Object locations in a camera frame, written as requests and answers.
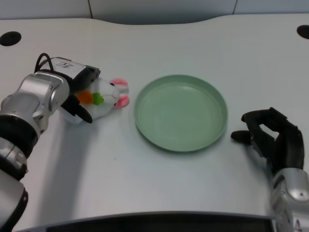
plate rim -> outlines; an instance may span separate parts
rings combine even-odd
[[[186,76],[186,77],[190,77],[190,78],[195,78],[195,79],[198,79],[198,80],[201,80],[203,82],[206,82],[208,85],[210,85],[212,88],[214,88],[218,93],[219,95],[221,96],[222,100],[223,100],[223,103],[224,103],[224,107],[226,109],[226,120],[224,122],[224,127],[223,129],[221,130],[221,132],[218,134],[218,136],[213,139],[211,142],[207,143],[206,145],[203,145],[202,147],[199,147],[199,148],[195,148],[195,149],[188,149],[188,150],[177,150],[177,149],[174,149],[174,148],[167,148],[167,147],[164,147],[164,146],[161,146],[161,145],[158,145],[157,143],[154,143],[152,140],[150,140],[146,135],[145,133],[141,130],[140,128],[140,125],[138,124],[138,120],[137,120],[137,116],[136,116],[136,105],[137,105],[137,100],[139,99],[139,96],[140,94],[144,91],[144,89],[149,86],[151,83],[155,82],[155,81],[158,81],[159,79],[163,79],[163,78],[166,78],[166,77],[169,77],[169,76]],[[140,131],[140,133],[143,135],[143,137],[148,140],[148,142],[154,144],[155,146],[159,147],[159,148],[162,148],[162,149],[165,149],[165,150],[168,150],[168,151],[173,151],[173,152],[192,152],[192,151],[198,151],[198,150],[201,150],[201,149],[204,149],[208,146],[210,146],[211,144],[213,144],[214,142],[216,142],[222,135],[223,133],[225,132],[226,128],[227,128],[227,123],[228,123],[228,107],[227,107],[227,104],[226,104],[226,101],[224,99],[224,97],[222,96],[221,92],[219,90],[217,90],[217,88],[215,88],[212,84],[210,84],[209,82],[201,79],[201,78],[198,78],[196,76],[191,76],[191,75],[186,75],[186,74],[170,74],[170,75],[166,75],[166,76],[161,76],[151,82],[149,82],[148,84],[146,84],[140,91],[139,93],[137,94],[137,97],[136,99],[134,100],[134,105],[133,105],[133,117],[134,117],[134,122],[135,122],[135,125],[137,126],[138,130]]]

orange pom-pom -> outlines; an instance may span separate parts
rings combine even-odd
[[[87,91],[87,90],[77,93],[76,97],[82,104],[85,104],[85,105],[92,104],[93,102],[92,92]]]

green pom-pom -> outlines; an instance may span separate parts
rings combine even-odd
[[[94,104],[94,105],[100,105],[101,103],[104,102],[104,98],[101,96],[100,93],[93,93],[92,96],[93,96],[93,102],[92,102],[92,104]]]

black cable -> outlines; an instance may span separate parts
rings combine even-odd
[[[34,73],[39,71],[39,64],[40,64],[40,61],[41,61],[42,57],[46,57],[47,58],[50,70],[54,71],[52,60],[50,59],[49,55],[47,55],[46,53],[42,53],[42,54],[40,54],[40,56],[39,56],[39,58],[37,60],[37,63],[35,64]]]

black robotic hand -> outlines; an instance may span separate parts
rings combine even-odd
[[[273,175],[283,168],[304,167],[304,143],[301,131],[287,120],[287,117],[274,108],[252,111],[244,114],[241,120],[249,130],[235,131],[231,138],[246,145],[253,145],[261,157],[265,157]],[[264,124],[272,131],[279,133],[273,138],[264,132]]]

